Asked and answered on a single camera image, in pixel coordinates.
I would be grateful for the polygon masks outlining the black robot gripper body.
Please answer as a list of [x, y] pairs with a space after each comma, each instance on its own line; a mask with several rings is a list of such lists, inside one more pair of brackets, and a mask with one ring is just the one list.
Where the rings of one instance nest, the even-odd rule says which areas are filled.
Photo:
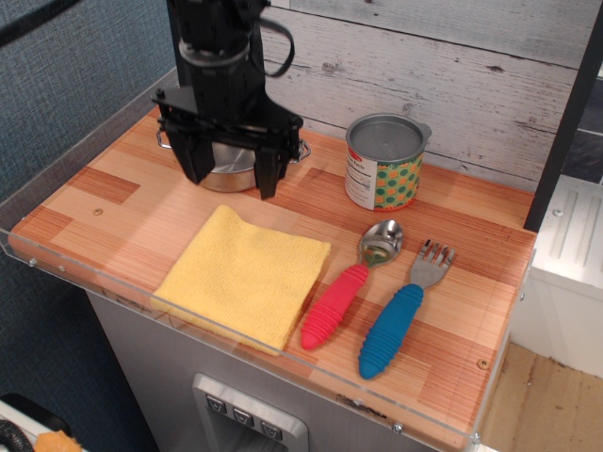
[[177, 55], [182, 85], [160, 89], [154, 97], [160, 109], [159, 129], [297, 131], [300, 136], [302, 118], [267, 95], [266, 79], [271, 74], [260, 41], [240, 41], [231, 49], [218, 50], [180, 41]]

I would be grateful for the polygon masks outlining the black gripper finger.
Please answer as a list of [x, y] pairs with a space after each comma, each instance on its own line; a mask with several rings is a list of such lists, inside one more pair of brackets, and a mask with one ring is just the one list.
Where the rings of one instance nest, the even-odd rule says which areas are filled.
[[262, 145], [255, 151], [254, 173], [256, 187], [264, 201], [273, 198], [279, 181], [285, 177], [288, 148]]
[[167, 137], [184, 174], [195, 185], [216, 167], [213, 139], [208, 133], [167, 130]]

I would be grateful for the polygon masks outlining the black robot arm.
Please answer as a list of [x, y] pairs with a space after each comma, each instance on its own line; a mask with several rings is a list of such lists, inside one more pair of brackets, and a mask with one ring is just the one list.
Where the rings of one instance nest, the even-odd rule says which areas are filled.
[[216, 167], [216, 143], [251, 151], [262, 199], [274, 197], [287, 166], [302, 157], [302, 117], [276, 104], [266, 80], [286, 73], [295, 54], [267, 72], [263, 29], [292, 40], [265, 19], [268, 1], [170, 1], [168, 12], [179, 86], [158, 89], [157, 140], [199, 184]]

